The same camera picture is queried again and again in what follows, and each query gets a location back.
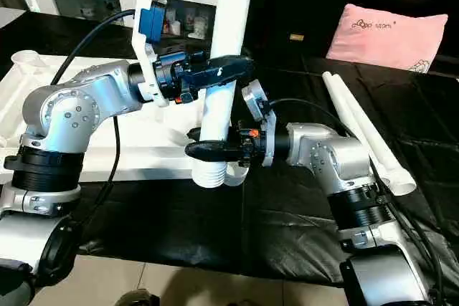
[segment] pink pillow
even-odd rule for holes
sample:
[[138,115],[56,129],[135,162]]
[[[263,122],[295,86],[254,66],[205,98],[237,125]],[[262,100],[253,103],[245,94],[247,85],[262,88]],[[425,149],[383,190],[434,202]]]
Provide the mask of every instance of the pink pillow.
[[347,4],[327,58],[426,73],[447,20],[447,14],[414,18]]

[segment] robotic arm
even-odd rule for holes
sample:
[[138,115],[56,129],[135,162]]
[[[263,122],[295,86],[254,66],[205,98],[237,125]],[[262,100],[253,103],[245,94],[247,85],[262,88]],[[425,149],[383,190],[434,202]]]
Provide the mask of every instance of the robotic arm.
[[[187,103],[202,88],[249,75],[252,61],[177,52],[157,57],[152,67],[161,96]],[[123,60],[90,67],[26,98],[27,130],[17,155],[4,163],[14,174],[0,195],[0,305],[27,305],[36,289],[69,274],[81,232],[70,213],[80,198],[90,136],[107,118],[153,101],[142,96],[144,83],[139,63]]]
[[238,128],[236,143],[202,141],[186,153],[205,161],[250,161],[270,166],[274,158],[307,168],[327,196],[341,248],[351,254],[340,266],[350,305],[430,305],[428,288],[402,231],[370,174],[369,156],[356,139],[316,123],[276,123],[260,83],[242,90],[258,129]]

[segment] floor tile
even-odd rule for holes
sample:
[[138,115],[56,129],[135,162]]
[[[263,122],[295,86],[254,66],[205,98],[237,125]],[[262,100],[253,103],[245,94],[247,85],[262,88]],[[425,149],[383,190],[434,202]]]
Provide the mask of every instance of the floor tile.
[[284,306],[346,306],[341,288],[284,282]]
[[69,277],[40,291],[31,306],[113,306],[137,288],[144,263],[78,256]]
[[147,264],[140,287],[161,297],[161,306],[281,306],[282,282],[200,269]]

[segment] white pvc pipe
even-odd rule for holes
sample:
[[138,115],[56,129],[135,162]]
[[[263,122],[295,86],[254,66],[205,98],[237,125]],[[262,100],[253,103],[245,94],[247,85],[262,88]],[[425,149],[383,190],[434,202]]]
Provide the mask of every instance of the white pvc pipe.
[[377,160],[385,167],[391,192],[395,196],[401,196],[414,191],[416,189],[415,180],[410,173],[400,165],[389,146],[379,134],[378,130],[373,126],[373,123],[341,77],[339,75],[334,75],[327,88],[329,90],[333,89],[333,92],[347,104]]
[[[240,54],[250,0],[218,0],[215,14],[211,57]],[[230,127],[232,101],[236,82],[206,91],[200,140],[226,140]],[[194,160],[192,178],[199,186],[214,188],[224,182],[225,162]]]
[[339,118],[343,123],[355,134],[355,136],[359,139],[360,143],[366,148],[370,158],[373,160],[374,166],[378,170],[378,174],[383,180],[383,182],[389,186],[390,180],[387,176],[386,169],[384,166],[379,162],[377,157],[375,156],[372,147],[368,143],[365,134],[362,132],[359,124],[357,123],[354,114],[351,111],[351,108],[348,106],[346,99],[342,97],[341,88],[338,87],[336,83],[337,79],[341,79],[339,75],[331,75],[330,72],[324,72],[322,74],[323,81],[325,82],[325,86],[327,87],[328,93],[330,94],[331,101],[335,106],[336,112],[338,113]]

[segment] white tray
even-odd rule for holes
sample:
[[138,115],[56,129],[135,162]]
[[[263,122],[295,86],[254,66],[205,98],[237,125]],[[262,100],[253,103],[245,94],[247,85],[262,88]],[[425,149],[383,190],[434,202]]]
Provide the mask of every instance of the white tray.
[[[12,177],[12,171],[4,169],[3,164],[6,156],[17,153],[19,136],[26,127],[22,120],[25,97],[36,87],[48,85],[64,59],[39,55],[33,62],[15,63],[0,82],[0,183]],[[116,60],[76,57],[62,82],[84,68]],[[141,111],[120,116],[121,155],[115,180],[191,178],[191,158],[185,155],[184,146],[190,142],[186,133],[201,123],[201,96],[189,104],[171,103],[164,108],[148,103]],[[91,137],[80,181],[106,180],[114,157],[113,121],[107,119]]]

